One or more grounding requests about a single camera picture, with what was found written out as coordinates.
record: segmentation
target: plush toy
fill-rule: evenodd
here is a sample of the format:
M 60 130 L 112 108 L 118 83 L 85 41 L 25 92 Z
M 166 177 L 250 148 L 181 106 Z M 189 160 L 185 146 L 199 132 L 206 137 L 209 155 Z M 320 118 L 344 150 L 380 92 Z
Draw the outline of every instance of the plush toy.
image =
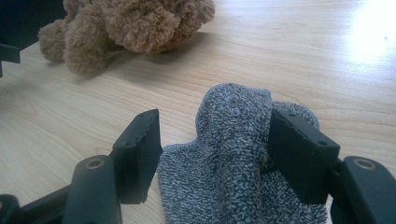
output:
M 215 14 L 212 0 L 64 0 L 67 16 L 39 31 L 47 60 L 79 75 L 106 70 L 111 50 L 160 53 L 190 40 Z

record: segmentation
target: screw hole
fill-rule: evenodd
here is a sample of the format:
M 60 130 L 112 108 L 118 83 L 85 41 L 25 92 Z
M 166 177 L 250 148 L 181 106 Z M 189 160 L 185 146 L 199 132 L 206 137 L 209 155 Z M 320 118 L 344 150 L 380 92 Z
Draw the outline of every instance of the screw hole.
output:
M 323 146 L 327 146 L 328 145 L 327 142 L 325 142 L 325 141 L 318 141 L 318 143 L 323 145 Z
M 366 170 L 375 170 L 376 169 L 376 165 L 372 161 L 367 161 L 365 159 L 355 159 L 354 162 L 360 168 L 363 168 Z
M 87 163 L 86 168 L 87 169 L 96 169 L 98 167 L 101 167 L 103 164 L 105 164 L 104 160 L 94 159 Z

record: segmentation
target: wood grain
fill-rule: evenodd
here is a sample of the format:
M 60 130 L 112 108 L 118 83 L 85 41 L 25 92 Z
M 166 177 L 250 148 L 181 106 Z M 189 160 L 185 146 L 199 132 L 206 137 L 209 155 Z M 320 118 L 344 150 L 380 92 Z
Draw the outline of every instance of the wood grain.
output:
M 163 146 L 194 139 L 208 89 L 268 89 L 307 105 L 321 130 L 396 175 L 396 28 L 392 1 L 222 0 L 216 18 L 181 48 L 121 51 L 85 79 L 49 63 L 38 45 L 0 78 L 0 193 L 27 204 L 70 183 L 75 165 L 108 154 L 140 112 L 158 108 Z M 155 178 L 148 201 L 123 206 L 124 223 L 164 223 Z

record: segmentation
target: teddy bear ear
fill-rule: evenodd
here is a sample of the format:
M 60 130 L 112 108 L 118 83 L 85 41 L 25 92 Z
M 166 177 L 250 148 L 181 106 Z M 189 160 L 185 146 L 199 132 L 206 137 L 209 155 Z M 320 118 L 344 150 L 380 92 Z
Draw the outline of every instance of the teddy bear ear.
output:
M 197 1 L 199 19 L 203 24 L 213 21 L 215 18 L 216 6 L 212 0 Z

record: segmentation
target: wooden table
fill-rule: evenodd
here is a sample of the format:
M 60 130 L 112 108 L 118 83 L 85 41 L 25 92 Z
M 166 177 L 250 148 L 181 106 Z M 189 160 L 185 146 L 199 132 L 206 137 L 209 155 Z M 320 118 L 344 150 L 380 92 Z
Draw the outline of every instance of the wooden table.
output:
M 27 204 L 70 183 L 75 165 L 108 154 L 138 113 L 158 108 L 163 146 L 194 139 L 206 91 L 234 82 L 307 105 L 341 158 L 396 175 L 396 21 L 382 1 L 225 0 L 181 48 L 117 54 L 85 79 L 43 59 L 38 45 L 0 78 L 0 193 Z M 164 223 L 157 178 L 124 223 Z

